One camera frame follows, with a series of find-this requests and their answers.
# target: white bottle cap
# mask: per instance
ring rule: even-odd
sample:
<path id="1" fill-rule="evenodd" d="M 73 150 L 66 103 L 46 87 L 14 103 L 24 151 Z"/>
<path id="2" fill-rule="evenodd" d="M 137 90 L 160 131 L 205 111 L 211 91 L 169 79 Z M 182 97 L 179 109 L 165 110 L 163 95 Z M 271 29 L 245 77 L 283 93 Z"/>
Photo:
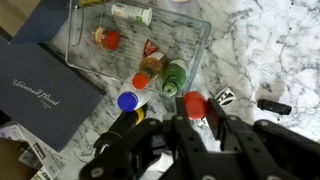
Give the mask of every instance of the white bottle cap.
<path id="1" fill-rule="evenodd" d="M 142 13 L 142 22 L 149 25 L 152 20 L 152 8 L 146 9 Z"/>

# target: small jar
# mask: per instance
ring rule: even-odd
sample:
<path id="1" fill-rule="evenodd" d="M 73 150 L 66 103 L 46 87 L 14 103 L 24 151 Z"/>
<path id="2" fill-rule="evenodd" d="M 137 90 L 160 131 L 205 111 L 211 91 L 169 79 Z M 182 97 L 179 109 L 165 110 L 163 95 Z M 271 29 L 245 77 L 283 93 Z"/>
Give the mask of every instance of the small jar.
<path id="1" fill-rule="evenodd" d="M 92 39 L 96 45 L 114 51 L 119 46 L 120 34 L 117 31 L 107 31 L 105 28 L 97 27 L 92 32 Z"/>

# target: white bottle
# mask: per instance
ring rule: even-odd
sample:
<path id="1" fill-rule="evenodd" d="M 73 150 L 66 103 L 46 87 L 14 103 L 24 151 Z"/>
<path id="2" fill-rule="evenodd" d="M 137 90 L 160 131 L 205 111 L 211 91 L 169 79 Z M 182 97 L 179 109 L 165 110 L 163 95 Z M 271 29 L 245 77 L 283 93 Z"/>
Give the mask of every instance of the white bottle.
<path id="1" fill-rule="evenodd" d="M 116 2 L 112 4 L 111 12 L 115 16 L 143 22 L 146 25 L 149 25 L 152 20 L 152 8 L 143 9 Z"/>
<path id="2" fill-rule="evenodd" d="M 135 74 L 131 75 L 126 82 L 132 82 L 134 76 Z M 152 96 L 151 91 L 147 89 L 137 90 L 131 83 L 123 83 L 119 94 L 118 106 L 125 112 L 131 112 L 140 108 Z"/>

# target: bottle cap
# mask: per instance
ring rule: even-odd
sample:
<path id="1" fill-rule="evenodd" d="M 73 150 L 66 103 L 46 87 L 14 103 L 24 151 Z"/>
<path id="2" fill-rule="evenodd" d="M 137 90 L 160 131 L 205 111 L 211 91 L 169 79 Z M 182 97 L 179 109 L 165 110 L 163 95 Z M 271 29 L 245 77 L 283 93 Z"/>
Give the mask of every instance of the bottle cap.
<path id="1" fill-rule="evenodd" d="M 150 76 L 145 72 L 138 72 L 132 79 L 132 85 L 136 89 L 145 88 L 150 81 Z"/>
<path id="2" fill-rule="evenodd" d="M 142 22 L 149 25 L 152 20 L 152 8 L 146 9 L 142 13 Z"/>
<path id="3" fill-rule="evenodd" d="M 206 116 L 208 103 L 197 91 L 188 92 L 183 97 L 190 120 L 199 120 Z"/>
<path id="4" fill-rule="evenodd" d="M 111 31 L 107 39 L 107 47 L 110 50 L 116 50 L 119 46 L 120 34 L 117 31 Z"/>
<path id="5" fill-rule="evenodd" d="M 118 106 L 125 112 L 134 111 L 138 105 L 137 96 L 129 91 L 122 93 L 118 98 Z"/>
<path id="6" fill-rule="evenodd" d="M 178 88 L 174 83 L 168 82 L 163 85 L 162 91 L 167 96 L 173 96 L 177 93 Z"/>

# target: cardboard box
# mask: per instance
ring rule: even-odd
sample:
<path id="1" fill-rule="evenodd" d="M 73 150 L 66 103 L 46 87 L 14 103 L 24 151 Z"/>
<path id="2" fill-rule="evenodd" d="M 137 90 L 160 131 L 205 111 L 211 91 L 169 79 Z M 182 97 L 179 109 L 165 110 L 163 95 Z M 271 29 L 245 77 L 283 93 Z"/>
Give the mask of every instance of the cardboard box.
<path id="1" fill-rule="evenodd" d="M 14 141 L 25 141 L 29 144 L 33 152 L 38 157 L 38 160 L 41 162 L 42 167 L 39 169 L 39 171 L 32 171 L 30 168 L 27 168 L 26 165 L 21 165 L 16 159 L 18 157 L 16 155 L 17 152 L 17 145 L 13 146 L 13 148 L 6 148 L 6 154 L 8 155 L 10 162 L 10 166 L 8 167 L 0 167 L 0 172 L 3 169 L 10 169 L 8 171 L 3 171 L 4 173 L 0 173 L 0 179 L 6 180 L 6 179 L 30 179 L 31 180 L 53 180 L 64 168 L 64 163 L 60 160 L 60 158 L 55 155 L 54 153 L 50 152 L 48 149 L 45 149 L 42 147 L 32 136 L 30 133 L 21 128 L 19 125 L 11 125 L 8 127 L 4 127 L 0 129 L 0 137 L 14 140 Z"/>
<path id="2" fill-rule="evenodd" d="M 51 40 L 68 17 L 69 0 L 1 0 L 0 26 L 11 43 Z"/>
<path id="3" fill-rule="evenodd" d="M 46 46 L 8 44 L 4 37 L 0 37 L 0 109 L 61 151 L 105 92 Z"/>

